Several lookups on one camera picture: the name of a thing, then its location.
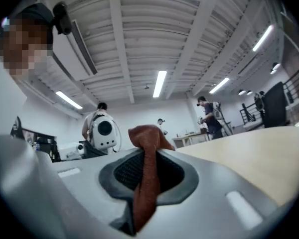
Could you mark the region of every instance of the ceiling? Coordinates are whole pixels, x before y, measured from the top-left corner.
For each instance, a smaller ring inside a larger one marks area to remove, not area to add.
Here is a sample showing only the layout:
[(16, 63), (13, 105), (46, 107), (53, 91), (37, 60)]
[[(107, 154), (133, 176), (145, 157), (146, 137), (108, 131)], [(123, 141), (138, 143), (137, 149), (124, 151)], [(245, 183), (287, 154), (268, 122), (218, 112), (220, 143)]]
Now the ceiling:
[[(52, 8), (61, 0), (36, 1)], [(236, 95), (268, 80), (272, 63), (282, 58), (277, 0), (62, 1), (97, 73), (83, 72), (59, 57), (66, 71), (51, 63), (37, 82), (50, 91), (61, 90), (84, 112), (95, 109), (98, 101), (151, 99), (160, 70), (167, 71), (160, 100), (209, 92), (225, 77), (230, 81), (217, 94)], [(269, 38), (253, 52), (271, 24), (275, 28)], [(63, 48), (56, 47), (58, 56)]]

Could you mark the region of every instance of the dark jeans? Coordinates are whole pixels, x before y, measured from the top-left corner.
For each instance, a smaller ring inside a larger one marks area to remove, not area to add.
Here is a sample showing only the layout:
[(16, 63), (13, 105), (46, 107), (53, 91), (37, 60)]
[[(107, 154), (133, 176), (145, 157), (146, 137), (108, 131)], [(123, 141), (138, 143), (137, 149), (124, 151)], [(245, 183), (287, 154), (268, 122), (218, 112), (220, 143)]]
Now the dark jeans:
[(216, 131), (216, 132), (213, 132), (211, 135), (213, 136), (213, 139), (218, 139), (218, 138), (222, 138), (223, 137), (221, 129), (218, 130), (218, 131)]

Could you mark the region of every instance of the ceiling light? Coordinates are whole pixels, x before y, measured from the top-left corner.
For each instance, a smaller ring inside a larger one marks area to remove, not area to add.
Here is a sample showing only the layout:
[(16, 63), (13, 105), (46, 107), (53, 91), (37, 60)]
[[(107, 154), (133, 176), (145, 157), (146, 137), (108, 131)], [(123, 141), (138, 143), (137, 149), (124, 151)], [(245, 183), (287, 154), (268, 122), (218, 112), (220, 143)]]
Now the ceiling light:
[(158, 98), (159, 95), (160, 95), (160, 91), (163, 87), (163, 83), (164, 83), (164, 80), (165, 80), (165, 77), (166, 77), (166, 73), (167, 73), (167, 71), (159, 71), (158, 72), (156, 85), (155, 85), (155, 89), (154, 89), (154, 94), (153, 94), (154, 98)]
[(246, 92), (246, 90), (240, 90), (240, 91), (238, 92), (238, 95), (241, 96), (241, 95), (243, 95), (245, 92)]
[(61, 91), (56, 92), (56, 94), (64, 99), (65, 101), (67, 101), (69, 104), (73, 105), (76, 109), (83, 109), (83, 107), (79, 106), (76, 102), (72, 101), (71, 99), (69, 99), (65, 94), (63, 94)]
[(213, 88), (211, 91), (209, 91), (209, 93), (213, 94), (215, 93), (218, 89), (220, 89), (226, 82), (229, 81), (229, 78), (225, 78), (224, 80), (222, 80), (221, 83), (219, 83), (215, 88)]
[(263, 36), (260, 38), (260, 40), (257, 42), (257, 44), (255, 45), (255, 47), (253, 48), (253, 51), (257, 51), (260, 47), (260, 45), (262, 45), (262, 43), (266, 40), (266, 38), (268, 37), (268, 35), (270, 34), (270, 32), (274, 29), (273, 25), (270, 25), (266, 32), (263, 34)]
[(280, 66), (280, 63), (273, 63), (273, 70), (277, 70)]

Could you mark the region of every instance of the table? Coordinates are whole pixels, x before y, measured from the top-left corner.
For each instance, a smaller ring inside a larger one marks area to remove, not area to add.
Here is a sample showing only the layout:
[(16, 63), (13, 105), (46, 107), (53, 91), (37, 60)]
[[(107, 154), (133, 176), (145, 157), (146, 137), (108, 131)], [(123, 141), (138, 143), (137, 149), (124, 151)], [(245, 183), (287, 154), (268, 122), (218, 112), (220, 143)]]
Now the table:
[(186, 146), (177, 152), (234, 170), (279, 206), (299, 192), (299, 127), (259, 129)]
[(176, 148), (181, 148), (181, 147), (187, 146), (188, 142), (189, 142), (189, 145), (192, 145), (193, 144), (192, 139), (195, 136), (199, 136), (199, 135), (204, 135), (206, 141), (210, 140), (208, 133), (201, 133), (201, 132), (196, 132), (196, 133), (188, 134), (188, 135), (185, 135), (185, 136), (173, 138), (172, 140), (174, 141)]

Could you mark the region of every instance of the white panel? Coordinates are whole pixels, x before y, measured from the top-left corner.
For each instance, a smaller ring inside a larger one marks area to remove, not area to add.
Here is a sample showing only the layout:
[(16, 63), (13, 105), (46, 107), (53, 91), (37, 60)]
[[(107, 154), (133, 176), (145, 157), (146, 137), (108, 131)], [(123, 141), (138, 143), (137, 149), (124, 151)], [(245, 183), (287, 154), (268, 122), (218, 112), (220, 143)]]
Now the white panel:
[(68, 38), (64, 34), (58, 34), (53, 29), (53, 51), (66, 70), (76, 80), (83, 80), (89, 77), (78, 56), (74, 52)]

